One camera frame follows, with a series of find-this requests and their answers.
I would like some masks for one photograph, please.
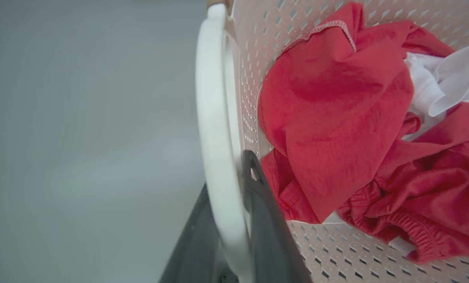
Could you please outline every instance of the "stitched seam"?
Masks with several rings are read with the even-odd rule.
[[[351,34],[349,33],[348,26],[346,25],[345,22],[343,22],[341,20],[335,20],[335,21],[330,21],[330,22],[324,23],[322,25],[316,26],[314,29],[311,30],[311,33],[308,34],[308,36],[306,36],[306,37],[301,37],[301,38],[298,38],[296,40],[293,40],[285,48],[283,48],[283,50],[278,54],[276,59],[278,59],[285,51],[287,51],[290,48],[296,46],[297,44],[302,43],[304,41],[308,41],[309,38],[313,34],[319,33],[321,31],[323,31],[324,29],[328,29],[328,28],[331,28],[331,27],[339,27],[340,29],[342,29],[342,32],[344,32],[344,35],[346,36],[349,43],[351,44],[351,47],[353,48],[353,51],[355,53],[357,53],[357,46],[355,45],[355,42],[353,41],[353,37],[351,37]]]

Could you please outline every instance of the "white plastic handle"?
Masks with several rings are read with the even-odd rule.
[[[196,53],[196,103],[208,196],[229,267],[250,282],[252,264],[243,202],[233,156],[226,99],[223,4],[208,8]]]

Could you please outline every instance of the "perforated basket wall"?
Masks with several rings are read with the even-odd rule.
[[[260,158],[270,144],[257,123],[263,79],[285,46],[306,36],[347,0],[235,0],[236,95],[243,149]],[[367,26],[410,19],[450,47],[469,45],[469,0],[358,0]],[[417,266],[347,224],[289,222],[315,282],[469,283],[469,258]]]

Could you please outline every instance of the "white laundry basket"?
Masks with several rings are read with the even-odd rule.
[[[270,150],[257,122],[263,79],[287,44],[307,36],[347,0],[232,0],[211,5],[200,29],[196,92],[204,169],[229,266],[252,273],[242,205],[241,152]],[[469,0],[358,0],[367,27],[409,19],[452,48],[469,45]],[[330,217],[288,222],[314,282],[469,283],[469,258],[415,265],[395,249]]]

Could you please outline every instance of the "red clothing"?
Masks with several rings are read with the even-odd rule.
[[[357,52],[329,27],[284,52],[261,90],[259,123],[275,147],[262,166],[287,219],[322,222],[372,181],[412,100],[406,51],[453,52],[410,21],[366,29],[361,4],[334,20]]]
[[[418,120],[407,115],[374,180],[337,212],[369,235],[412,242],[412,260],[469,256],[469,103],[413,142],[401,140]]]
[[[333,20],[349,36],[329,27],[285,51],[261,90],[259,121],[275,147],[262,167],[286,219],[323,222],[339,208],[366,233],[416,245],[416,261],[469,256],[469,104],[400,139],[421,123],[407,114],[405,52],[453,50],[409,21],[366,29],[360,4]]]

